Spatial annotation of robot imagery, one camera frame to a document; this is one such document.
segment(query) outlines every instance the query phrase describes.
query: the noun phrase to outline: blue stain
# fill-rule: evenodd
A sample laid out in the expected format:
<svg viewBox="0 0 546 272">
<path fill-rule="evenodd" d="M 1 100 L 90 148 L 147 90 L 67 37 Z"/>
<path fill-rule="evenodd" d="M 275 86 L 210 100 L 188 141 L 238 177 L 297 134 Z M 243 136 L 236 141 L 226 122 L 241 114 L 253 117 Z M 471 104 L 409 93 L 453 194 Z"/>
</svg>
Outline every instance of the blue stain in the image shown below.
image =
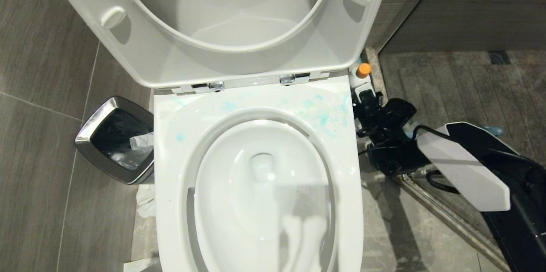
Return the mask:
<svg viewBox="0 0 546 272">
<path fill-rule="evenodd" d="M 310 101 L 309 99 L 306 99 L 306 100 L 304 101 L 304 107 L 312 107 L 312 106 L 314 106 L 314 104 L 313 104 L 313 102 Z"/>
<path fill-rule="evenodd" d="M 180 99 L 177 99 L 175 96 L 172 97 L 172 100 L 175 101 L 177 104 L 179 104 L 181 107 L 185 107 L 186 104 L 181 101 Z"/>
<path fill-rule="evenodd" d="M 178 142 L 184 141 L 185 138 L 186 138 L 186 137 L 185 137 L 184 134 L 182 134 L 181 132 L 179 132 L 179 133 L 176 135 L 176 140 L 177 140 Z"/>
<path fill-rule="evenodd" d="M 349 113 L 349 109 L 347 108 L 347 106 L 350 104 L 351 100 L 349 99 L 349 96 L 345 96 L 345 98 L 343 99 L 343 103 L 341 103 L 341 111 L 343 111 L 345 115 Z"/>
<path fill-rule="evenodd" d="M 230 111 L 235 109 L 237 106 L 234 103 L 225 102 L 224 105 L 222 105 L 222 110 Z"/>
<path fill-rule="evenodd" d="M 319 123 L 320 123 L 320 126 L 322 128 L 324 128 L 326 126 L 326 123 L 328 122 L 328 117 L 329 117 L 329 113 L 326 112 L 326 111 L 321 111 L 320 114 L 318 115 L 318 120 L 319 120 Z"/>
</svg>

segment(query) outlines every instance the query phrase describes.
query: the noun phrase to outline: trash can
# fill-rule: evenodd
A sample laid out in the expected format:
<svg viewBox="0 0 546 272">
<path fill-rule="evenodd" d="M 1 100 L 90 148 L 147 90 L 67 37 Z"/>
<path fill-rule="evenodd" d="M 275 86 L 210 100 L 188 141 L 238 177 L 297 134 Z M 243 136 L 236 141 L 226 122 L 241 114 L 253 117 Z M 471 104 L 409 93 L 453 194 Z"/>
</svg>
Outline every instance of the trash can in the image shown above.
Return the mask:
<svg viewBox="0 0 546 272">
<path fill-rule="evenodd" d="M 101 171 L 127 185 L 142 183 L 154 172 L 154 115 L 114 96 L 85 122 L 74 143 Z"/>
</svg>

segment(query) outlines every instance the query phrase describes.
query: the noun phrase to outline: blue cleaning residue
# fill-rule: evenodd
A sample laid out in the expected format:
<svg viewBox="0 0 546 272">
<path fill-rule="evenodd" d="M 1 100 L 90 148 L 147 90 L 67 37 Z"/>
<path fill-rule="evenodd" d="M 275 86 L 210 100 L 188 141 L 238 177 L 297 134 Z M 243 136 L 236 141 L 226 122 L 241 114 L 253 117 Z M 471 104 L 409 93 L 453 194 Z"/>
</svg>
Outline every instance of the blue cleaning residue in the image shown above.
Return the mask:
<svg viewBox="0 0 546 272">
<path fill-rule="evenodd" d="M 173 96 L 172 100 L 175 101 L 175 103 L 177 103 L 181 107 L 186 107 L 186 104 L 183 101 L 181 101 L 179 98 L 176 98 L 176 96 Z"/>
<path fill-rule="evenodd" d="M 230 103 L 230 102 L 225 102 L 224 105 L 222 105 L 222 110 L 224 111 L 230 111 L 230 110 L 233 110 L 235 109 L 237 106 L 234 104 L 234 103 Z"/>
<path fill-rule="evenodd" d="M 185 138 L 186 138 L 186 137 L 185 137 L 184 134 L 181 133 L 181 132 L 179 132 L 178 134 L 176 134 L 176 140 L 177 140 L 178 142 L 184 141 Z"/>
<path fill-rule="evenodd" d="M 314 106 L 314 103 L 312 101 L 310 101 L 309 99 L 304 100 L 304 107 L 310 108 L 313 106 Z"/>
</svg>

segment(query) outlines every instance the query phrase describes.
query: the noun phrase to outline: white toilet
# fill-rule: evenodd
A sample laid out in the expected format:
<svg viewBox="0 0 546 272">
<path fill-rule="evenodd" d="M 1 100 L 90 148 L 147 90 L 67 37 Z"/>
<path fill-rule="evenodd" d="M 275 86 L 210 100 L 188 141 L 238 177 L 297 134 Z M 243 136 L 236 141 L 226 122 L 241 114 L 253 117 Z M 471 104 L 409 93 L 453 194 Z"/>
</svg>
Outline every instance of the white toilet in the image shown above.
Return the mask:
<svg viewBox="0 0 546 272">
<path fill-rule="evenodd" d="M 360 270 L 347 68 L 381 0 L 70 0 L 154 98 L 164 272 Z"/>
</svg>

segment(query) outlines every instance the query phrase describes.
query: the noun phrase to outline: toilet seat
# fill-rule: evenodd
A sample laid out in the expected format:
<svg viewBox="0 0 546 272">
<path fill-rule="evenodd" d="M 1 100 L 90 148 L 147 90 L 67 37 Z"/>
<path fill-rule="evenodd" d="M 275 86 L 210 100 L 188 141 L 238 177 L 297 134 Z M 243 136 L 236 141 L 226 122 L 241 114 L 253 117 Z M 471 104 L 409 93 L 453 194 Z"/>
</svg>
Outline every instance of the toilet seat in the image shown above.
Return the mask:
<svg viewBox="0 0 546 272">
<path fill-rule="evenodd" d="M 157 230 L 164 271 L 202 271 L 205 267 L 209 272 L 232 271 L 233 269 L 221 270 L 229 266 L 241 272 L 256 270 L 277 272 L 287 265 L 295 267 L 296 270 L 293 269 L 295 272 L 320 271 L 320 266 L 316 268 L 317 263 L 330 269 L 337 266 L 339 271 L 360 269 L 363 214 L 347 75 L 288 87 L 273 84 L 241 87 L 203 95 L 156 95 L 154 112 L 157 118 L 154 122 L 155 166 L 162 169 L 156 171 L 155 177 L 156 185 L 162 186 L 156 188 Z M 271 130 L 277 130 L 276 134 L 282 134 L 277 137 L 279 145 L 272 142 L 237 145 L 237 141 L 242 141 L 242 138 L 238 137 L 248 136 L 244 134 L 245 132 L 252 131 L 253 137 L 258 141 L 261 135 L 271 136 Z M 232 148 L 218 150 L 217 148 L 226 141 L 232 143 Z M 228 221 L 223 222 L 226 217 L 222 218 L 222 215 L 237 218 L 238 204 L 234 203 L 233 208 L 226 208 L 231 209 L 231 212 L 218 216 L 213 214 L 218 206 L 210 204 L 215 198 L 222 198 L 221 203 L 234 202 L 229 192 L 217 191 L 217 188 L 228 188 L 229 183 L 222 179 L 228 179 L 229 173 L 235 173 L 240 168 L 229 171 L 229 165 L 224 162 L 224 157 L 218 156 L 218 160 L 226 163 L 223 167 L 226 170 L 223 172 L 224 175 L 217 176 L 218 180 L 215 182 L 203 183 L 215 177 L 214 171 L 218 170 L 215 167 L 219 165 L 215 162 L 207 165 L 207 159 L 213 158 L 214 154 L 224 153 L 226 159 L 234 158 L 242 147 L 261 148 L 248 152 L 247 157 L 264 152 L 278 156 L 279 152 L 285 151 L 288 142 L 291 145 L 304 146 L 295 153 L 305 158 L 293 161 L 299 169 L 295 171 L 295 176 L 301 174 L 302 180 L 293 179 L 289 182 L 300 188 L 322 186 L 307 189 L 316 190 L 314 191 L 316 196 L 313 197 L 316 201 L 309 204 L 313 210 L 308 217 L 300 217 L 299 221 L 302 226 L 301 232 L 305 229 L 303 225 L 306 224 L 306 220 L 309 222 L 309 228 L 313 229 L 312 232 L 324 229 L 325 243 L 321 244 L 320 253 L 322 258 L 311 256 L 318 253 L 317 247 L 308 257 L 290 260 L 292 257 L 287 256 L 284 261 L 279 260 L 279 230 L 284 230 L 285 227 L 292 229 L 294 226 L 289 226 L 290 222 L 298 224 L 297 217 L 290 218 L 293 214 L 288 214 L 284 219 L 280 216 L 280 211 L 297 211 L 292 207 L 290 194 L 287 194 L 283 201 L 285 206 L 279 208 L 277 221 L 262 224 L 268 229 L 275 228 L 266 232 L 269 233 L 270 239 L 276 239 L 276 242 L 263 246 L 263 249 L 276 249 L 277 252 L 248 253 L 245 250 L 252 249 L 250 247 L 252 243 L 256 245 L 259 243 L 255 235 L 247 234 L 247 238 L 242 237 L 244 235 L 242 229 L 251 233 L 252 229 L 240 226 L 240 231 L 230 232 L 225 228 L 226 225 L 230 224 L 232 229 L 235 225 L 244 224 L 244 221 L 241 221 L 242 223 L 233 221 L 232 224 Z M 279 162 L 286 165 L 287 160 Z M 311 165 L 303 167 L 299 162 Z M 284 173 L 291 176 L 291 171 L 287 170 Z M 252 184 L 258 185 L 260 181 L 266 183 L 265 179 L 270 172 L 267 170 L 252 172 L 252 175 L 258 176 Z M 211 197 L 204 196 L 206 191 L 200 191 L 200 188 L 203 190 L 211 188 L 209 194 Z M 326 203 L 330 205 L 329 208 L 324 207 Z M 196 207 L 197 204 L 199 208 L 196 210 L 185 209 Z M 211 222 L 220 221 L 207 225 L 204 221 L 207 218 Z M 298 241 L 297 236 L 298 231 L 288 235 L 288 239 Z M 316 246 L 317 243 L 311 242 L 308 249 L 313 249 L 312 246 Z M 220 247 L 225 253 L 213 249 L 215 246 Z M 252 269 L 253 262 L 267 264 L 260 266 L 259 269 L 256 266 Z"/>
<path fill-rule="evenodd" d="M 345 69 L 360 55 L 381 2 L 310 0 L 304 14 L 298 9 L 301 0 L 206 0 L 195 9 L 178 7 L 178 0 L 69 1 L 135 81 L 146 87 L 175 89 L 176 93 L 193 93 L 193 85 L 216 81 L 307 72 L 317 79 Z M 234 8 L 224 10 L 219 8 L 222 5 Z M 220 15 L 199 29 L 222 25 L 235 11 L 252 13 L 245 23 L 261 17 L 298 25 L 294 31 L 279 32 L 267 41 L 249 39 L 250 45 L 229 46 L 191 38 L 199 31 L 191 27 L 194 24 Z M 278 11 L 287 11 L 287 15 Z M 176 28 L 178 19 L 188 28 Z M 255 31 L 227 32 L 237 39 Z"/>
</svg>

